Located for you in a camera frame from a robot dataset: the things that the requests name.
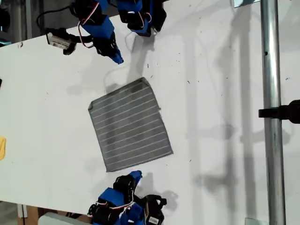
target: sticker label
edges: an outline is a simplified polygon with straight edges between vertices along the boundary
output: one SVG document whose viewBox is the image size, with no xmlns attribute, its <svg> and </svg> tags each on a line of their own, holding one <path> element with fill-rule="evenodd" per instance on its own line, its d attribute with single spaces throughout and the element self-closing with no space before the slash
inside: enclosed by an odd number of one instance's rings
<svg viewBox="0 0 300 225">
<path fill-rule="evenodd" d="M 149 222 L 152 223 L 152 224 L 158 225 L 159 220 L 156 219 L 156 218 L 154 218 L 154 217 L 150 217 L 150 218 L 149 218 Z"/>
</svg>

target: yellow object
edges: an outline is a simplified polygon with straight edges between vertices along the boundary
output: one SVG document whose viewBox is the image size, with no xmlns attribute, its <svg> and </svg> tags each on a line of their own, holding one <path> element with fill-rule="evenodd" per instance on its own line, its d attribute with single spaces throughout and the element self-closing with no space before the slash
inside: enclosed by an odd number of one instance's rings
<svg viewBox="0 0 300 225">
<path fill-rule="evenodd" d="M 5 157 L 5 144 L 6 139 L 0 136 L 0 160 L 2 160 Z"/>
</svg>

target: silver metal pole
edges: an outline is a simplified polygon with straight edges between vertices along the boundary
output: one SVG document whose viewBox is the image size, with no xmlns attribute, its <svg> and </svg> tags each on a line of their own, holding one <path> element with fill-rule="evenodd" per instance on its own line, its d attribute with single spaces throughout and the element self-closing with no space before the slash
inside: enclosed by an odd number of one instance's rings
<svg viewBox="0 0 300 225">
<path fill-rule="evenodd" d="M 261 0 L 263 102 L 264 108 L 281 105 L 278 42 L 278 2 Z M 265 119 L 265 143 L 268 179 L 269 224 L 285 225 L 285 184 L 282 124 Z"/>
</svg>

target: white tabletop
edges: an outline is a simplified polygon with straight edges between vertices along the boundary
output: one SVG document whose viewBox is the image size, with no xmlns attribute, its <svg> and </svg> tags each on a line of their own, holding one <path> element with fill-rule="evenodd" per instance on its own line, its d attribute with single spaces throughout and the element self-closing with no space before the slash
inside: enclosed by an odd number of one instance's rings
<svg viewBox="0 0 300 225">
<path fill-rule="evenodd" d="M 64 56 L 45 37 L 0 48 L 0 200 L 87 213 L 117 176 L 139 169 L 136 193 L 168 199 L 166 225 L 268 220 L 260 4 L 171 0 L 165 9 L 155 40 L 111 19 L 121 65 L 81 45 Z M 283 104 L 300 99 L 299 10 L 299 1 L 279 1 Z M 141 76 L 174 154 L 106 173 L 88 106 Z M 287 220 L 297 224 L 300 126 L 283 129 Z"/>
</svg>

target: gray striped cloth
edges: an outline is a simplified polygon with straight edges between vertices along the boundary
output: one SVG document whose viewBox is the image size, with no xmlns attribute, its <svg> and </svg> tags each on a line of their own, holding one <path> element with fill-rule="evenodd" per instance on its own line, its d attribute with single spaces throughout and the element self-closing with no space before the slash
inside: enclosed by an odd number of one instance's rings
<svg viewBox="0 0 300 225">
<path fill-rule="evenodd" d="M 90 117 L 107 172 L 173 154 L 159 110 L 145 78 L 91 102 Z"/>
</svg>

